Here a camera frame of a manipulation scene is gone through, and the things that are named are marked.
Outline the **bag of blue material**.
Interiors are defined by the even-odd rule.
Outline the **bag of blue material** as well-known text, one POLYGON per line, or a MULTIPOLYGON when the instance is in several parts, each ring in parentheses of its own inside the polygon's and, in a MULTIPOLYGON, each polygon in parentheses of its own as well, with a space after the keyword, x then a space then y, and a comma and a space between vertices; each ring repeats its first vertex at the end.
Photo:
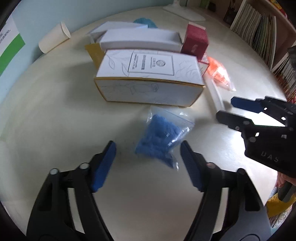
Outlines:
POLYGON ((135 153, 157 159, 168 167, 178 170, 179 164, 174 156, 174 149, 181 144, 194 126, 194 119, 180 108, 151 106, 147 116, 147 126, 135 148, 135 153))

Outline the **dark red box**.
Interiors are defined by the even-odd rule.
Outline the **dark red box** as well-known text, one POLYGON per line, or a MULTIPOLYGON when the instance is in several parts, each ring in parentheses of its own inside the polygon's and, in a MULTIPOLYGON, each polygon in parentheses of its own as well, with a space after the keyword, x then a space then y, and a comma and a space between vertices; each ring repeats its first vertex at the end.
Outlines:
POLYGON ((209 45, 206 28, 189 22, 186 29, 184 43, 181 53, 192 55, 201 61, 209 45))

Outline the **long white box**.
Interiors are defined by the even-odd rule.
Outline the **long white box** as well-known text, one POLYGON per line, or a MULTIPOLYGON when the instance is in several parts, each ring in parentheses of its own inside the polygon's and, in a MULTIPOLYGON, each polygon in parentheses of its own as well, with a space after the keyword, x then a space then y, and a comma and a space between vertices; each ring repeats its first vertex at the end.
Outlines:
POLYGON ((157 28, 108 30, 99 41, 102 50, 148 49, 180 52, 182 40, 178 32, 157 28))

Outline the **yellow plush toy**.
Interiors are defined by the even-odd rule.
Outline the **yellow plush toy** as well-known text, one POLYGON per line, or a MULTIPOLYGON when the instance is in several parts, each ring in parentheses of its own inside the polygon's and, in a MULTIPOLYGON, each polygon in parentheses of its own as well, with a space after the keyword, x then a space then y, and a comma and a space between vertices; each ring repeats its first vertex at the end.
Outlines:
POLYGON ((278 193, 274 194, 266 203, 267 216, 269 218, 277 216, 284 211, 286 211, 291 205, 295 203, 295 195, 288 202, 280 201, 278 198, 278 193))

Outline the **bag of orange material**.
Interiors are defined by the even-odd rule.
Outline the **bag of orange material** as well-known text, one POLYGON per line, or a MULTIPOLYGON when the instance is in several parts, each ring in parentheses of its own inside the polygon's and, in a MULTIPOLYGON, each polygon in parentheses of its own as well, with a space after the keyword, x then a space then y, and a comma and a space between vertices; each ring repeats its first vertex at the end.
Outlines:
POLYGON ((206 72, 209 74, 210 77, 212 77, 214 82, 218 86, 228 91, 235 92, 236 88, 233 82, 230 80, 230 77, 224 65, 212 57, 208 57, 208 61, 209 66, 206 72))

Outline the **small red-trimmed white box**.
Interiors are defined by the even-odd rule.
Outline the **small red-trimmed white box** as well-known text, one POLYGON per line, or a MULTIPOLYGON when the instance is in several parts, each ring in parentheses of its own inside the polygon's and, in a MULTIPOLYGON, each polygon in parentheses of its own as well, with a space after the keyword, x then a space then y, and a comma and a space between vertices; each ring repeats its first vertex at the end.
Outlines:
POLYGON ((205 52, 202 59, 198 61, 199 63, 199 68, 201 71, 201 75, 203 76, 205 74, 205 72, 207 71, 208 67, 209 67, 209 59, 208 59, 208 55, 205 52))

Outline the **row of books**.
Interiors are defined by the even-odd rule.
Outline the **row of books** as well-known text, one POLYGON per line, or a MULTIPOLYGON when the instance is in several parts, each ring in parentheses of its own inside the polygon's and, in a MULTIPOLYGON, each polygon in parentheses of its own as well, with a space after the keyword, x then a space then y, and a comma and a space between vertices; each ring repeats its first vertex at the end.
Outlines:
POLYGON ((230 30, 245 41, 269 68, 272 68, 276 51, 276 27, 275 15, 261 14, 250 3, 243 1, 230 30))

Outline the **wooden bookshelf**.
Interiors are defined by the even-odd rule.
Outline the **wooden bookshelf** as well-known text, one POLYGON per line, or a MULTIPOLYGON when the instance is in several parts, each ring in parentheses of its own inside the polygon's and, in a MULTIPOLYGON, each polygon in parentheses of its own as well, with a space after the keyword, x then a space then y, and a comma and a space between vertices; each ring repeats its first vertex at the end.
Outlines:
MULTIPOLYGON (((273 67, 270 68, 279 84, 281 85, 285 97, 289 102, 295 103, 295 70, 290 63, 288 49, 295 46, 295 27, 285 15, 283 9, 276 1, 247 1, 261 14, 272 14, 276 16, 277 36, 276 51, 273 67)), ((232 13, 233 21, 238 10, 235 10, 236 1, 230 1, 226 18, 232 13)))

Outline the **large white gold-trimmed box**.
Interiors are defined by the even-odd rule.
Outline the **large white gold-trimmed box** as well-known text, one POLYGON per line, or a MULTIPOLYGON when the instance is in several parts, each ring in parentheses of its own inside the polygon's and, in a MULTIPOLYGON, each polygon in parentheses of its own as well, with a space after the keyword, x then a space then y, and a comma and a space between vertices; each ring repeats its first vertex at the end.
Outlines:
POLYGON ((190 107, 205 88, 197 58, 156 50, 108 50, 94 82, 110 102, 190 107))

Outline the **white lamp base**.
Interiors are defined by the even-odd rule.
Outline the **white lamp base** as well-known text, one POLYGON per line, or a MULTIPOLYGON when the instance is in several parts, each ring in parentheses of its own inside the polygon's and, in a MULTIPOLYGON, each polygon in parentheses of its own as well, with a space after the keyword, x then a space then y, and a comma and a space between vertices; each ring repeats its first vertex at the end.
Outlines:
POLYGON ((172 4, 163 6, 163 10, 184 18, 185 20, 188 20, 190 22, 203 22, 206 20, 203 16, 199 15, 195 11, 181 6, 179 0, 174 0, 172 4))

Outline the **blue round sponge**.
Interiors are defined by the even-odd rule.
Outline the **blue round sponge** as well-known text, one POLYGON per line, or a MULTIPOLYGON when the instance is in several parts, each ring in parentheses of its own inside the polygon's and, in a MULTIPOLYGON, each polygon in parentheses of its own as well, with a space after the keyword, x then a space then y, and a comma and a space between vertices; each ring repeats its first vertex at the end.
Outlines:
POLYGON ((148 18, 138 18, 133 22, 137 24, 147 25, 148 28, 155 28, 155 29, 157 28, 156 24, 151 19, 148 19, 148 18))

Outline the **yellow envelope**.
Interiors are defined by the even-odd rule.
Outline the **yellow envelope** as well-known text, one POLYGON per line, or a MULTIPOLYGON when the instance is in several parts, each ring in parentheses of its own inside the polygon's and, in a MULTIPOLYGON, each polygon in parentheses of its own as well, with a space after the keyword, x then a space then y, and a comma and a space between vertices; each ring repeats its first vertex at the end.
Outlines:
POLYGON ((100 64, 104 58, 105 52, 101 49, 99 43, 85 45, 85 50, 91 57, 96 69, 99 69, 100 64))

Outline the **white blue-sided box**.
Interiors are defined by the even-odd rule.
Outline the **white blue-sided box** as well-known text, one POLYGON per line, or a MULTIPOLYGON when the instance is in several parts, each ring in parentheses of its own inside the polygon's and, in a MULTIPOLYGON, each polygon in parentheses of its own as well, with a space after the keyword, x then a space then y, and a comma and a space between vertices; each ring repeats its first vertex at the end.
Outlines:
POLYGON ((138 24, 131 22, 117 22, 117 21, 107 21, 97 26, 93 30, 87 33, 90 43, 94 44, 97 42, 102 35, 104 35, 108 30, 114 29, 131 29, 131 28, 148 28, 147 24, 138 24))

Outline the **white paper cup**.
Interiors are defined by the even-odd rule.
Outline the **white paper cup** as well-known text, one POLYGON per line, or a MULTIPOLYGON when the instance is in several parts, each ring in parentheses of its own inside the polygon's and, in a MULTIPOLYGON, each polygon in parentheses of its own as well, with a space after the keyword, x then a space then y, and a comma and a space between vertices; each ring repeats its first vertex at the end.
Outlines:
POLYGON ((66 24, 64 22, 60 22, 39 41, 38 46, 44 54, 47 54, 70 38, 71 34, 66 24))

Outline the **green white wall poster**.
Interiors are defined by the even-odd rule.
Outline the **green white wall poster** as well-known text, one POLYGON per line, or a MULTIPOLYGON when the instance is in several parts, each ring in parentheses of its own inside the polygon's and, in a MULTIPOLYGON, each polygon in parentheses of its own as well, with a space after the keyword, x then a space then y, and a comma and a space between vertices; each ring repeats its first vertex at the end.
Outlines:
POLYGON ((1 30, 0 44, 0 73, 2 74, 11 60, 25 45, 19 30, 16 27, 12 16, 8 18, 4 27, 1 30))

